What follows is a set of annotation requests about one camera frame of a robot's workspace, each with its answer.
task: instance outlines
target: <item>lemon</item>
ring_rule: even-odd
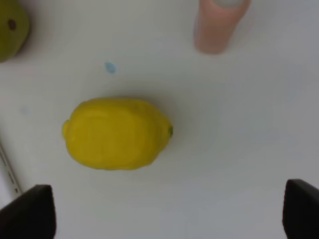
[[[98,98],[81,103],[63,125],[69,154],[96,169],[151,164],[172,136],[169,119],[148,102]]]

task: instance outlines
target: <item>white surface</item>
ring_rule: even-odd
[[[192,48],[195,0],[25,3],[30,41],[0,65],[1,140],[22,189],[53,186],[58,239],[285,238],[286,180],[319,186],[318,0],[254,0],[221,56]],[[68,156],[63,122],[110,95],[172,118],[152,166],[95,171]]]

